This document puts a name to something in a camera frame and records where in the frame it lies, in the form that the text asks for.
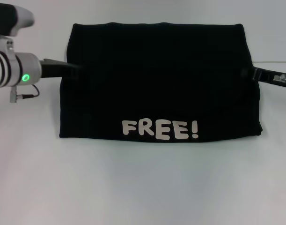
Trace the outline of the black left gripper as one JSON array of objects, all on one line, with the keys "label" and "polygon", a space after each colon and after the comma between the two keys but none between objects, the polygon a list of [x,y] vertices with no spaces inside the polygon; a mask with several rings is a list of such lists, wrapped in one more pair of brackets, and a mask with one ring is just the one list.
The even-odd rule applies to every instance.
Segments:
[{"label": "black left gripper", "polygon": [[41,60],[40,64],[42,68],[41,78],[79,78],[84,70],[82,65],[76,65],[51,59]]}]

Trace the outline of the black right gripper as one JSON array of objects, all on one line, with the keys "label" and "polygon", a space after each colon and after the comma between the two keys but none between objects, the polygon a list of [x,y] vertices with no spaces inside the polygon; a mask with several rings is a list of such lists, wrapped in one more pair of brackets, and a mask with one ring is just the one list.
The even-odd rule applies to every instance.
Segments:
[{"label": "black right gripper", "polygon": [[286,73],[257,67],[243,68],[241,78],[286,87]]}]

